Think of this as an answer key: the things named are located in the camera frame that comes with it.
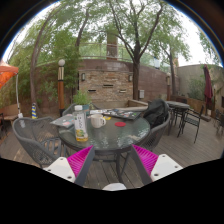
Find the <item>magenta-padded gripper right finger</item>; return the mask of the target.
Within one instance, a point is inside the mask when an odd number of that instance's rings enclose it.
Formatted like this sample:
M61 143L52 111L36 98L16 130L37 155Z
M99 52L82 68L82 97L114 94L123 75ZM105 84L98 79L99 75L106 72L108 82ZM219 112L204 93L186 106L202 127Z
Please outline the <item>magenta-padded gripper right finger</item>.
M182 166L167 154L157 155L137 145L131 146L131 156L136 163L143 185L182 169Z

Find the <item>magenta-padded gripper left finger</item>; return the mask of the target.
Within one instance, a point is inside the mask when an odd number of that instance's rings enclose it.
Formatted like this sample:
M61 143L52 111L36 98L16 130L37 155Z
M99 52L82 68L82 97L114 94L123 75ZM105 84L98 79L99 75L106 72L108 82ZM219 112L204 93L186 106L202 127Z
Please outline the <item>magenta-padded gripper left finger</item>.
M83 186L94 156L94 146L91 145L68 158L59 157L49 167L46 167L45 171Z

